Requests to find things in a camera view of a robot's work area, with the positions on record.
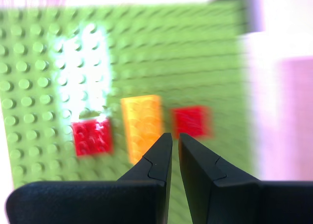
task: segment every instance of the lego stud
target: lego stud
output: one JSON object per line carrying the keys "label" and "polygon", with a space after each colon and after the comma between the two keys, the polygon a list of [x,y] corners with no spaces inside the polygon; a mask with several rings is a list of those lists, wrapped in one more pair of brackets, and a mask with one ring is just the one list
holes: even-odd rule
{"label": "lego stud", "polygon": [[30,35],[34,37],[40,37],[44,34],[44,29],[38,25],[38,24],[33,24],[30,27]]}
{"label": "lego stud", "polygon": [[18,55],[25,55],[27,53],[27,48],[21,43],[17,43],[13,46],[13,51]]}
{"label": "lego stud", "polygon": [[67,101],[69,101],[69,95],[67,93],[62,93],[62,102],[66,103]]}
{"label": "lego stud", "polygon": [[21,10],[12,10],[8,12],[8,17],[11,21],[21,20],[23,18],[23,13]]}
{"label": "lego stud", "polygon": [[3,99],[2,101],[2,107],[4,109],[12,109],[16,106],[16,102],[13,99]]}
{"label": "lego stud", "polygon": [[4,119],[4,123],[7,125],[7,126],[13,126],[13,125],[16,125],[17,123],[19,122],[19,119],[12,115],[12,116],[8,116]]}
{"label": "lego stud", "polygon": [[45,52],[45,45],[41,42],[35,42],[33,44],[33,51],[35,53],[43,54]]}
{"label": "lego stud", "polygon": [[76,36],[80,32],[79,26],[76,23],[69,23],[67,25],[67,33],[71,36]]}
{"label": "lego stud", "polygon": [[10,134],[8,134],[6,139],[7,139],[8,143],[16,143],[16,142],[20,141],[21,135],[19,133],[10,133]]}
{"label": "lego stud", "polygon": [[29,71],[29,64],[23,61],[18,61],[16,63],[16,69],[20,72],[27,72]]}
{"label": "lego stud", "polygon": [[70,110],[64,110],[62,114],[64,119],[69,118],[71,115],[72,115],[72,112]]}
{"label": "lego stud", "polygon": [[53,176],[52,181],[63,181],[64,178],[62,176]]}
{"label": "lego stud", "polygon": [[50,10],[46,11],[46,16],[55,20],[60,16],[60,11],[57,8],[51,8]]}
{"label": "lego stud", "polygon": [[53,23],[49,27],[49,32],[51,32],[55,36],[60,36],[61,33],[62,33],[62,30],[61,30],[61,27],[58,24]]}
{"label": "lego stud", "polygon": [[68,18],[70,18],[71,20],[76,18],[76,16],[78,15],[78,9],[77,8],[69,8],[68,10],[66,10],[67,16]]}
{"label": "lego stud", "polygon": [[13,160],[21,159],[23,157],[23,151],[19,149],[15,149],[10,152],[9,157],[10,159],[13,159]]}
{"label": "lego stud", "polygon": [[76,51],[80,51],[80,50],[82,49],[82,44],[81,44],[80,41],[75,41],[75,42],[74,42],[74,49],[75,49]]}
{"label": "lego stud", "polygon": [[57,53],[62,53],[63,52],[63,43],[62,42],[57,42],[53,45],[53,50]]}
{"label": "lego stud", "polygon": [[23,97],[21,99],[21,104],[23,107],[30,107],[35,103],[35,100],[31,97]]}
{"label": "lego stud", "polygon": [[5,30],[0,28],[0,39],[4,39],[5,35],[6,35]]}
{"label": "lego stud", "polygon": [[42,88],[46,88],[50,85],[50,80],[45,78],[45,77],[40,77],[37,81],[38,86],[42,87]]}
{"label": "lego stud", "polygon": [[31,171],[33,174],[41,174],[44,171],[45,167],[41,163],[34,163],[31,166]]}
{"label": "lego stud", "polygon": [[21,26],[14,25],[11,27],[11,34],[13,37],[23,37],[25,35],[25,31]]}
{"label": "lego stud", "polygon": [[44,71],[48,68],[49,64],[48,62],[44,60],[37,60],[35,63],[35,67],[37,70]]}
{"label": "lego stud", "polygon": [[[73,151],[73,149],[75,148],[75,146],[74,146],[74,143],[73,142],[71,142],[71,141],[68,141],[68,142],[66,142],[65,144],[64,144],[64,148],[65,148],[65,150],[66,151]],[[77,161],[77,159],[76,158],[69,158],[68,160],[67,160],[67,163],[68,163],[68,165],[69,165],[69,167],[72,167],[72,168],[74,168],[75,166],[77,166],[77,163],[78,161]]]}
{"label": "lego stud", "polygon": [[72,133],[72,127],[69,126],[69,125],[64,126],[64,127],[63,127],[63,132],[64,132],[65,134],[71,134],[71,133]]}
{"label": "lego stud", "polygon": [[84,65],[84,60],[80,58],[75,59],[74,62],[77,67],[82,67]]}
{"label": "lego stud", "polygon": [[29,148],[28,153],[31,157],[38,157],[42,153],[41,148],[34,146]]}
{"label": "lego stud", "polygon": [[81,180],[81,177],[78,173],[71,173],[68,175],[68,180],[69,181],[79,181],[79,180]]}
{"label": "lego stud", "polygon": [[78,76],[78,83],[83,84],[86,81],[86,77],[84,75],[79,75]]}
{"label": "lego stud", "polygon": [[40,97],[40,102],[42,103],[42,104],[44,104],[44,105],[48,105],[48,104],[50,104],[51,102],[52,102],[52,96],[50,96],[50,95],[42,95],[41,97]]}
{"label": "lego stud", "polygon": [[62,168],[62,164],[58,160],[53,160],[49,163],[49,167],[51,170],[56,171],[56,170],[60,170]]}
{"label": "lego stud", "polygon": [[23,90],[28,90],[32,87],[32,83],[29,80],[26,79],[21,79],[19,81],[19,87]]}
{"label": "lego stud", "polygon": [[22,166],[15,166],[12,169],[12,175],[16,178],[22,178],[25,174],[25,168]]}
{"label": "lego stud", "polygon": [[97,25],[94,24],[94,23],[90,23],[86,26],[86,30],[89,32],[89,33],[95,33],[97,31]]}
{"label": "lego stud", "polygon": [[24,116],[24,122],[26,124],[34,123],[36,121],[36,115],[35,114],[26,114]]}
{"label": "lego stud", "polygon": [[42,12],[38,8],[32,8],[31,10],[28,10],[27,12],[28,12],[29,18],[31,18],[33,20],[38,20],[42,16]]}
{"label": "lego stud", "polygon": [[45,129],[46,137],[54,137],[57,134],[57,131],[54,128]]}
{"label": "lego stud", "polygon": [[8,55],[8,49],[7,49],[7,47],[4,47],[4,46],[2,46],[2,45],[0,45],[0,56],[6,56],[6,55]]}
{"label": "lego stud", "polygon": [[55,61],[55,66],[59,69],[64,69],[65,68],[65,62],[64,60],[57,60]]}
{"label": "lego stud", "polygon": [[49,154],[56,154],[59,152],[59,146],[57,144],[50,144],[47,146],[47,151]]}
{"label": "lego stud", "polygon": [[27,140],[35,140],[39,138],[39,133],[36,130],[30,130],[26,133]]}
{"label": "lego stud", "polygon": [[51,121],[54,118],[53,112],[44,112],[42,116],[44,121]]}

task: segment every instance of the orange lego brick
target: orange lego brick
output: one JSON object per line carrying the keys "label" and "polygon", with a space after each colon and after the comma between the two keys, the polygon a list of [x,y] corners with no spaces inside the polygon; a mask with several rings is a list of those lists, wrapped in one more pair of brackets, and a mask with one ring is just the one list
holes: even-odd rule
{"label": "orange lego brick", "polygon": [[161,99],[146,95],[121,101],[129,158],[136,164],[163,133]]}

